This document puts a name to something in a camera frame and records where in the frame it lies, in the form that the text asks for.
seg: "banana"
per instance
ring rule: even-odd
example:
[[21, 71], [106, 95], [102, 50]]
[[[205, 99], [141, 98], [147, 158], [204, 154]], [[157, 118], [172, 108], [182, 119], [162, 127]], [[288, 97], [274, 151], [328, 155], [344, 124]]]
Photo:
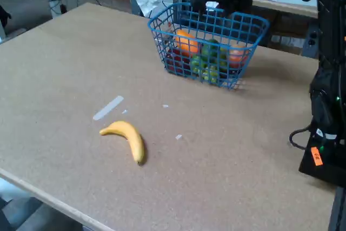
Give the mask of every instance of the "banana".
[[135, 162], [142, 164], [144, 160], [144, 144], [137, 129], [126, 121], [116, 121], [108, 127], [102, 129], [100, 135], [116, 134], [124, 136], [131, 147], [132, 156]]

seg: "orange tag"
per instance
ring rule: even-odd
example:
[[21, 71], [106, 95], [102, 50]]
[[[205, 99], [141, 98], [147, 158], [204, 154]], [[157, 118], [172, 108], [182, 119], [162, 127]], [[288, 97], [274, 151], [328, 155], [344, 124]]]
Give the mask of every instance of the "orange tag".
[[311, 147], [311, 153], [312, 153], [312, 158], [314, 158], [315, 165], [316, 166], [323, 165], [320, 152], [318, 151], [317, 147]]

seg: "brown tabletop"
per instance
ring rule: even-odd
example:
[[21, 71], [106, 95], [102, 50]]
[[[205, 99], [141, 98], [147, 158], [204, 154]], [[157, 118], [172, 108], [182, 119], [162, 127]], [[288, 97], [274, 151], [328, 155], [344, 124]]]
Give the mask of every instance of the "brown tabletop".
[[[258, 47], [239, 89], [211, 87], [163, 69], [146, 19], [91, 4], [0, 54], [0, 175], [72, 218], [115, 231], [327, 229], [334, 189], [299, 173], [303, 153], [287, 144], [311, 119], [316, 61]], [[99, 135], [116, 120], [141, 132], [143, 167], [124, 138]]]

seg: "blue wire basket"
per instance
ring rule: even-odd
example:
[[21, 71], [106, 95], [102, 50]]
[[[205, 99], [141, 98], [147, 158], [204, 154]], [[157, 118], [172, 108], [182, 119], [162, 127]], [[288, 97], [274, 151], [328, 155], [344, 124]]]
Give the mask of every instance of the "blue wire basket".
[[175, 3], [148, 22], [165, 69], [178, 76], [234, 88], [244, 74], [269, 22], [258, 16], [190, 3]]

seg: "table edge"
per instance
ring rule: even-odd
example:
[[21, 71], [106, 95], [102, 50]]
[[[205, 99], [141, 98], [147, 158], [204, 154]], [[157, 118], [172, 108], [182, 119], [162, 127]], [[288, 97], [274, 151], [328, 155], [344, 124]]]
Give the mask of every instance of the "table edge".
[[27, 183], [24, 180], [17, 178], [15, 175], [3, 170], [2, 168], [0, 168], [0, 177], [17, 186], [18, 188], [31, 193], [35, 198], [46, 203], [48, 206], [56, 209], [57, 211], [60, 211], [68, 217], [80, 222], [81, 224], [94, 229], [95, 231], [114, 231], [113, 229], [85, 215], [79, 210], [65, 204], [64, 202], [56, 199], [48, 193], [34, 187], [33, 185]]

